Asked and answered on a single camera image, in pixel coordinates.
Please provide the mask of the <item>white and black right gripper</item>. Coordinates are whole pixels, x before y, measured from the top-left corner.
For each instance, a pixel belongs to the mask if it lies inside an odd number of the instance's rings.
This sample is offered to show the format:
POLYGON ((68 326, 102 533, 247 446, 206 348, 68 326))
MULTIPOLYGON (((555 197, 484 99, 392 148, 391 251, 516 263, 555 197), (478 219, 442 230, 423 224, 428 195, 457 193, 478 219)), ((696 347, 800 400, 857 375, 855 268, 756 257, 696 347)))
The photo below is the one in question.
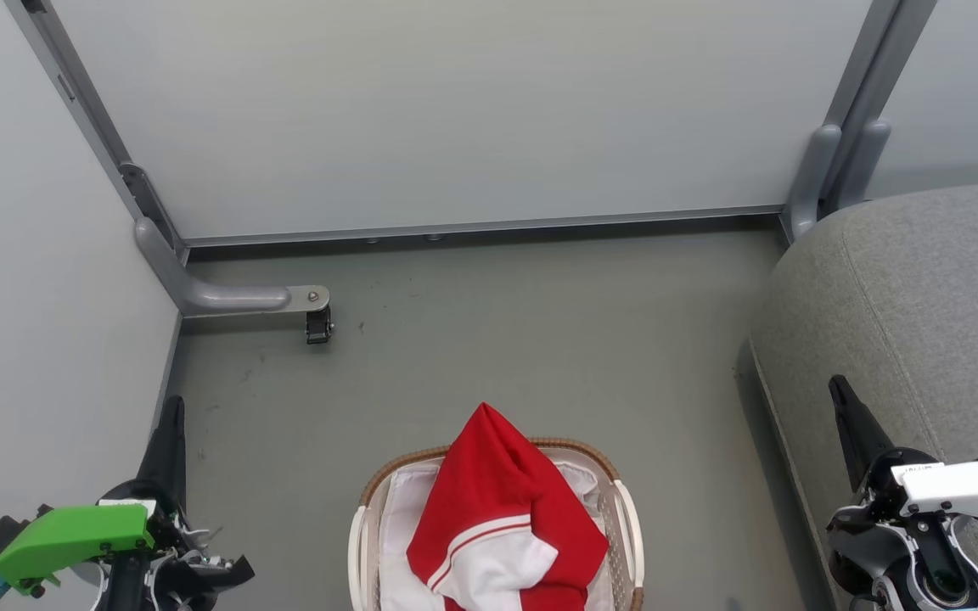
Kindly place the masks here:
POLYGON ((867 479, 869 524, 943 541, 956 519, 978 519, 978 460, 946 463, 912 448, 893 448, 846 376, 831 376, 828 391, 852 490, 867 479))

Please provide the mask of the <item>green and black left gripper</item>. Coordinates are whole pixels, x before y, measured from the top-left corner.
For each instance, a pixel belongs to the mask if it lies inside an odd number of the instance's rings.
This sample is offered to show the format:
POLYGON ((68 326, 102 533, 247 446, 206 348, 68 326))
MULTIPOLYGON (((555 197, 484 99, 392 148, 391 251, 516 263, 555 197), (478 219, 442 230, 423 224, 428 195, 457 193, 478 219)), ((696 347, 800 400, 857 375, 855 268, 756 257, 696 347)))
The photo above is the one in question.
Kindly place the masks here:
POLYGON ((94 504, 53 509, 34 519, 0 518, 0 595, 42 595, 58 573, 96 565, 102 595, 139 584, 144 595, 218 595, 255 579, 250 561, 207 549, 207 529, 186 514, 185 401, 171 395, 138 469, 137 479, 94 504))

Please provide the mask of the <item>red and white shirt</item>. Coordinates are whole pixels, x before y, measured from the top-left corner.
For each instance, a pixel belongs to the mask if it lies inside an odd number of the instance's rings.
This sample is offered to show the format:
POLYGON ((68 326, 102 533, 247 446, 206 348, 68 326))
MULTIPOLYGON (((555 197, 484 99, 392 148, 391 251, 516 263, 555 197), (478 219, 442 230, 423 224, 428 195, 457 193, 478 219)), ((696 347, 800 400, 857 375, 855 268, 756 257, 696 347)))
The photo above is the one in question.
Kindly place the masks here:
POLYGON ((447 449, 405 557, 445 611, 585 611, 608 549, 550 457, 484 403, 447 449))

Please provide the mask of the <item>grey fabric sofa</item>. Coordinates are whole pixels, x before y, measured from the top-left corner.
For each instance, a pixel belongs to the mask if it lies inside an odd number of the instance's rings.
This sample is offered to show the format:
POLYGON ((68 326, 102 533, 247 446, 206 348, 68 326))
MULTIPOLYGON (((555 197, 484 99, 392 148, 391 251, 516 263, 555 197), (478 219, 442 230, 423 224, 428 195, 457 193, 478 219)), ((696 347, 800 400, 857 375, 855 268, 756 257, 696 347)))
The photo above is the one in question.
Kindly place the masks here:
POLYGON ((818 564, 853 490, 828 383, 849 380, 894 444, 978 459, 978 185, 851 206, 773 270, 750 353, 818 564))

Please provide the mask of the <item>grey metal partition foot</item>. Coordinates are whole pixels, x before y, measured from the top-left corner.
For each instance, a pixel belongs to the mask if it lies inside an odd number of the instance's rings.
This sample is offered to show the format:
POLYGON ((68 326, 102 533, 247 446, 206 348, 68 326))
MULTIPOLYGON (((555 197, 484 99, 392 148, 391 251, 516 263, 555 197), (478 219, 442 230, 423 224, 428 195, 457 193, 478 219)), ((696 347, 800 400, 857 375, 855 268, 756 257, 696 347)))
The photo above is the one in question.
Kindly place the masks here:
POLYGON ((141 217, 133 225, 133 240, 171 300, 186 318, 303 313, 326 323, 330 292, 322 285, 229 286, 207 283, 180 263, 156 225, 141 217))

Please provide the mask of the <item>white fabric basket liner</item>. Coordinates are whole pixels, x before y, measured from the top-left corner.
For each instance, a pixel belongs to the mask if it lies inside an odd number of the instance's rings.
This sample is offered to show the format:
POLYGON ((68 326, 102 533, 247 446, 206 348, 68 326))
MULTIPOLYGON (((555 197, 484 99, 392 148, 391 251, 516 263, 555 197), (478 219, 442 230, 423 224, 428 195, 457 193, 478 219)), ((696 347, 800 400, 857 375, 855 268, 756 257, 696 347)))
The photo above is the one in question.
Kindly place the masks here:
MULTIPOLYGON (((585 457, 554 448, 551 460, 587 514, 608 539, 609 550, 587 587, 585 611, 628 611, 632 601, 630 547, 621 541, 616 486, 585 457)), ((383 480, 358 527, 358 572, 350 580, 358 611, 449 611, 445 598, 431 594, 407 560, 441 460, 397 468, 383 480)))

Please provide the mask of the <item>grey double partition post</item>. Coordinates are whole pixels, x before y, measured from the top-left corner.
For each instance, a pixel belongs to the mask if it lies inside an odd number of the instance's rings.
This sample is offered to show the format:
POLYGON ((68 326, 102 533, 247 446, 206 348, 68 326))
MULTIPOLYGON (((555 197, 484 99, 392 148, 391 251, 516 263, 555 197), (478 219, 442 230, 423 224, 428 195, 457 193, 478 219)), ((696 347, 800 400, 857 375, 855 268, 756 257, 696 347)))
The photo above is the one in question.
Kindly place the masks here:
POLYGON ((780 213, 788 244, 861 204, 892 133, 882 116, 938 0, 872 0, 825 120, 810 135, 780 213))

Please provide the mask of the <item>grey partition post black bracket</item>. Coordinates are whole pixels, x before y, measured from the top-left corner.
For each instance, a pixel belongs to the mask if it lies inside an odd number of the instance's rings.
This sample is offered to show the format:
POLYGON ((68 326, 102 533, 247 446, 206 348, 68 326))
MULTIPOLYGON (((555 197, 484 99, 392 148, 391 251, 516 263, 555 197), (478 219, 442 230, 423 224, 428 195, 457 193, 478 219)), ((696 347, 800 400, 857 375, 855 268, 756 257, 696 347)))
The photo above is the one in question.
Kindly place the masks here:
POLYGON ((52 0, 3 0, 133 219, 149 219, 180 260, 188 259, 147 171, 133 161, 52 0))

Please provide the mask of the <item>grey partition bottom rail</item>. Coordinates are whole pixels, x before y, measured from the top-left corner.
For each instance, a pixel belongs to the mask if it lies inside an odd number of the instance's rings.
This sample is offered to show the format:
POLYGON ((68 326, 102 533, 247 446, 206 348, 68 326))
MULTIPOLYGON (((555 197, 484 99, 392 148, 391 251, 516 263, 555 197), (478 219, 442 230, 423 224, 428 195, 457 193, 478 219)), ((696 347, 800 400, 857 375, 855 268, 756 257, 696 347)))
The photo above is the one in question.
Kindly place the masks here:
POLYGON ((508 231, 543 231, 583 226, 612 226, 636 223, 663 223, 664 221, 692 221, 726 219, 739 216, 768 216, 781 214, 783 205, 722 206, 722 208, 644 212, 629 214, 598 214, 597 216, 560 217, 560 219, 527 219, 516 221, 482 221, 481 223, 453 223, 423 226, 396 226, 374 229, 346 229, 345 231, 314 231, 298 233, 252 233, 203 238, 185 238, 183 244, 190 249, 226 248, 240 246, 271 246, 271 244, 333 243, 333 241, 370 241, 388 238, 408 238, 454 233, 485 233, 508 231))

